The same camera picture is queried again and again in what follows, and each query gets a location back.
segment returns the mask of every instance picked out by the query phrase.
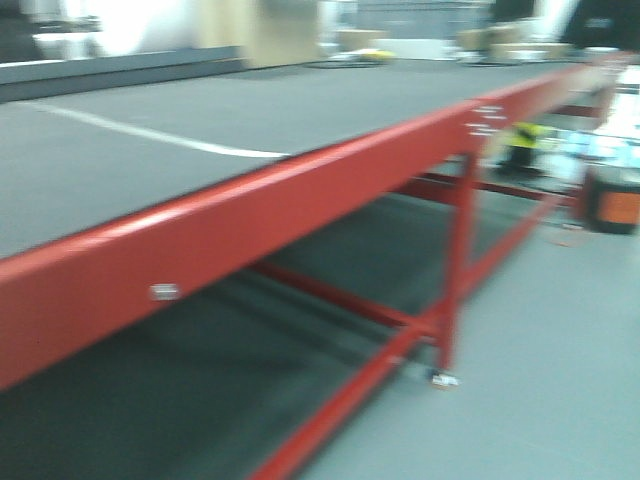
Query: conveyor belt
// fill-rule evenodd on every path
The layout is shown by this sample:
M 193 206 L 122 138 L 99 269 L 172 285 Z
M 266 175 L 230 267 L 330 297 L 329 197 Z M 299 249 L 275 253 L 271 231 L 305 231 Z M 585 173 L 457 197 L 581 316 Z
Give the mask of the conveyor belt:
M 0 105 L 0 258 L 275 161 L 169 145 L 38 109 L 292 155 L 564 67 L 296 66 Z

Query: table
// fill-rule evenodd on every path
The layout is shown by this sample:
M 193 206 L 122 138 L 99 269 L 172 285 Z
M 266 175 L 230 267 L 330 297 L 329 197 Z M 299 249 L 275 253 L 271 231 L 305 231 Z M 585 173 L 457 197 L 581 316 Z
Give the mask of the table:
M 446 386 L 463 298 L 565 201 L 468 259 L 494 130 L 609 92 L 627 57 L 467 68 L 285 67 L 0 106 L 0 385 L 7 388 L 388 191 L 457 208 L 443 297 L 418 316 L 278 266 L 261 273 L 399 333 L 254 478 L 285 478 L 422 340 Z M 452 155 L 451 180 L 423 173 Z M 502 187 L 484 185 L 494 190 Z

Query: floor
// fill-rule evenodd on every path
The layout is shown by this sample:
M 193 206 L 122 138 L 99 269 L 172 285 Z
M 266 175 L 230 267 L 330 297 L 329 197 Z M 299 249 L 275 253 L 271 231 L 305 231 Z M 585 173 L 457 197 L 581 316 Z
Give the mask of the floor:
M 640 238 L 558 235 L 468 303 L 457 390 L 408 363 L 300 478 L 640 478 Z

